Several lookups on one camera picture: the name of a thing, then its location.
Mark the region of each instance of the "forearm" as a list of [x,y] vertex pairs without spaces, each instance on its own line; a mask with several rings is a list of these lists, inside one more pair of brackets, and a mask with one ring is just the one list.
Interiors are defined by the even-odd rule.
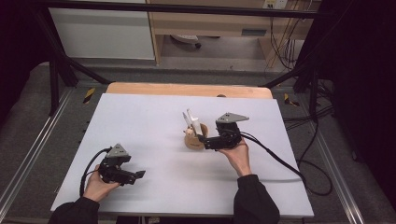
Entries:
[[267,224],[279,221],[279,210],[256,175],[238,178],[233,203],[234,224]]
[[79,198],[74,203],[64,203],[53,212],[49,224],[97,224],[99,203]]

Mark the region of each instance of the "black metal frame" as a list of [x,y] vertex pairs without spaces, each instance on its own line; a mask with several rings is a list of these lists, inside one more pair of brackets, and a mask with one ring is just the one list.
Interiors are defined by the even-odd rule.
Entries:
[[254,17],[278,17],[278,18],[300,18],[300,19],[328,19],[333,14],[316,11],[295,11],[266,8],[244,8],[244,7],[207,7],[207,6],[182,6],[182,5],[160,5],[160,4],[137,4],[137,3],[114,3],[114,2],[87,2],[87,1],[64,1],[64,0],[33,0],[30,2],[31,12],[35,20],[47,38],[51,57],[51,111],[52,115],[59,105],[58,74],[63,79],[66,86],[76,86],[78,79],[71,67],[99,81],[102,84],[109,84],[111,81],[100,77],[93,71],[77,63],[68,57],[62,43],[58,42],[54,33],[49,28],[42,14],[43,8],[74,8],[92,10],[114,10],[114,11],[146,11],[146,12],[168,12],[168,13],[194,13],[194,14],[214,14],[214,15],[236,15]]

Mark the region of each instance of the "person's left hand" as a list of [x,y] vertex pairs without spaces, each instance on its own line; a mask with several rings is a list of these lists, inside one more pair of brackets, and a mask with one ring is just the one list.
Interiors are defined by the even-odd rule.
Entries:
[[85,198],[91,199],[96,202],[102,201],[111,190],[117,188],[120,183],[106,183],[102,180],[97,171],[99,169],[99,165],[95,166],[95,171],[91,174],[88,179],[87,188],[85,188],[85,192],[82,195]]

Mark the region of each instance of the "white wall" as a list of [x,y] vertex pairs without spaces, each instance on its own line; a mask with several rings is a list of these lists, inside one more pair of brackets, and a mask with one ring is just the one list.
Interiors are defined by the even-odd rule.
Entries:
[[[97,0],[145,3],[145,0]],[[76,58],[154,60],[147,12],[49,9],[66,54]]]

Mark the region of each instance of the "floor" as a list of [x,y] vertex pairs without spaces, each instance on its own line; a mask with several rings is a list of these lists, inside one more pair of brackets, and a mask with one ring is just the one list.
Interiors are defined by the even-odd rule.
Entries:
[[[137,63],[117,68],[96,66],[92,70],[117,81],[247,86],[266,83],[288,71],[280,64],[274,68],[266,66],[255,38],[199,38],[202,40],[202,47],[196,49],[192,45],[179,43],[170,36],[166,37],[163,60],[159,65]],[[56,190],[63,182],[79,141],[84,136],[84,130],[89,126],[100,94],[106,91],[106,86],[95,84],[82,74],[78,76],[80,83],[76,88],[61,87],[64,96],[68,98],[61,106],[60,117],[49,119],[48,68],[46,65],[38,66],[32,71],[21,99],[12,108],[7,122],[1,127],[1,155],[2,158],[9,159],[0,161],[3,179],[0,181],[0,218],[4,218],[2,223],[46,223],[50,216]],[[284,118],[306,115],[306,94],[294,94],[291,88],[293,83],[294,79],[290,79],[272,89]],[[92,86],[96,88],[95,94],[88,104],[83,104],[85,94]],[[285,103],[285,93],[291,103]],[[326,98],[319,98],[318,102],[318,109],[331,104]],[[46,122],[54,122],[55,125],[43,133],[42,128]],[[328,115],[319,123],[317,140],[306,154],[306,158],[329,172],[332,177],[340,175],[342,181],[334,181],[334,190],[329,196],[308,195],[315,217],[307,218],[305,222],[396,223],[395,211],[390,207],[370,171],[363,163],[353,161],[336,118]],[[308,122],[288,131],[296,158],[301,156],[308,145],[315,132],[314,127]],[[35,142],[39,135],[44,136],[44,141]],[[323,148],[330,150],[330,157]],[[332,162],[337,167],[335,171],[329,169]],[[325,191],[329,188],[329,182],[322,173],[308,166],[302,166],[301,169],[306,173],[313,189]],[[355,205],[356,207],[352,208],[357,209],[352,209],[351,213],[347,210],[349,205]],[[114,223],[111,222],[114,219],[112,216],[103,215],[101,219]],[[302,221],[284,219],[282,222]]]

